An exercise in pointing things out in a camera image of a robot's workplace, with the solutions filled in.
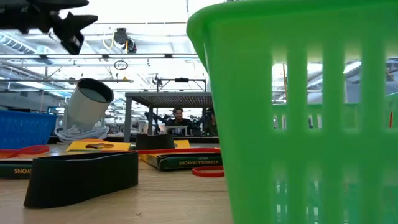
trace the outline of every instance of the black foam piece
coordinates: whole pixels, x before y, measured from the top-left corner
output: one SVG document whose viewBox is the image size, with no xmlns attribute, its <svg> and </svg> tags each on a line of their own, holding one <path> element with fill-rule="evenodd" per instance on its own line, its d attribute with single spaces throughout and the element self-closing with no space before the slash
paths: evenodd
<svg viewBox="0 0 398 224">
<path fill-rule="evenodd" d="M 138 153 L 110 152 L 33 160 L 24 206 L 54 208 L 138 184 Z"/>
<path fill-rule="evenodd" d="M 156 136 L 148 136 L 139 134 L 136 138 L 137 150 L 148 149 L 174 149 L 174 140 L 171 134 L 160 134 Z"/>
</svg>

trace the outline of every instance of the metal shelf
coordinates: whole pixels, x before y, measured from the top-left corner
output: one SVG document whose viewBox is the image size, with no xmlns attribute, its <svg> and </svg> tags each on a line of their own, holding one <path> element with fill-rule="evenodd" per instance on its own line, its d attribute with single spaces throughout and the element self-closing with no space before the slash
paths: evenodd
<svg viewBox="0 0 398 224">
<path fill-rule="evenodd" d="M 154 108 L 209 108 L 213 99 L 209 92 L 130 92 L 126 93 L 126 119 L 124 142 L 130 140 L 131 103 L 135 101 L 149 107 L 148 133 L 152 133 L 152 113 Z"/>
</svg>

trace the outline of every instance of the white cord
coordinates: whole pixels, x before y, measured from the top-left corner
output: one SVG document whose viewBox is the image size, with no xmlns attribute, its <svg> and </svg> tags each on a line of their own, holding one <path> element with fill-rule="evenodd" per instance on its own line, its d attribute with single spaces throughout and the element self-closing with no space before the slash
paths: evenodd
<svg viewBox="0 0 398 224">
<path fill-rule="evenodd" d="M 63 127 L 55 128 L 55 134 L 60 138 L 61 142 L 71 143 L 76 140 L 82 140 L 86 138 L 104 139 L 107 137 L 109 127 L 95 128 L 91 131 L 81 133 L 81 131 L 75 125 L 68 129 L 66 132 Z"/>
</svg>

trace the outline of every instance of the blue plastic bin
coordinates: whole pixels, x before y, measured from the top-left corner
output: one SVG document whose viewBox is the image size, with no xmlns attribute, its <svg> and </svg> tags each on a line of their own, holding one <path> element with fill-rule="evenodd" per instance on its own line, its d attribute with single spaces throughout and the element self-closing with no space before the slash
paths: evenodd
<svg viewBox="0 0 398 224">
<path fill-rule="evenodd" d="M 0 149 L 47 144 L 57 116 L 0 110 Z"/>
</svg>

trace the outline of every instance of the wooden table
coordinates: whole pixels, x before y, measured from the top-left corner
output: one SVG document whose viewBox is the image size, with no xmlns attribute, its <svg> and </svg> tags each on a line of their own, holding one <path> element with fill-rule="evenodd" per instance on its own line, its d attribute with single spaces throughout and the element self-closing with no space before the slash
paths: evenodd
<svg viewBox="0 0 398 224">
<path fill-rule="evenodd" d="M 28 180 L 0 179 L 2 224 L 232 223 L 224 177 L 160 172 L 139 163 L 139 185 L 60 208 L 26 209 Z"/>
</svg>

